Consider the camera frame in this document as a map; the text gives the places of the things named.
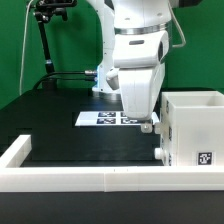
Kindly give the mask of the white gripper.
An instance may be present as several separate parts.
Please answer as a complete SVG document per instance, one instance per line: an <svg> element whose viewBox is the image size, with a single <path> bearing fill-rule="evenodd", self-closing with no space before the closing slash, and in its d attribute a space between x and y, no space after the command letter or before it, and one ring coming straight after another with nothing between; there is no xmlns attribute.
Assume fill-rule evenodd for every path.
<svg viewBox="0 0 224 224"><path fill-rule="evenodd" d="M115 36L113 67L106 80L120 90L123 110L130 119L149 120L165 76L163 59L169 51L168 32ZM140 124L142 133L151 133L151 122Z"/></svg>

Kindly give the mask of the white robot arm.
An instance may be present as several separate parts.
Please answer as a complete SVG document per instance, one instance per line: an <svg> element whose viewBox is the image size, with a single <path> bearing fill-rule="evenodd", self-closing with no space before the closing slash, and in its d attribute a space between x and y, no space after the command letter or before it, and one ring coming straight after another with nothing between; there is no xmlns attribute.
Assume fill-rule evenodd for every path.
<svg viewBox="0 0 224 224"><path fill-rule="evenodd" d="M152 131L152 113L165 76L165 57L180 25L175 8L202 0L87 0L101 24L103 58L93 93L122 101L125 115Z"/></svg>

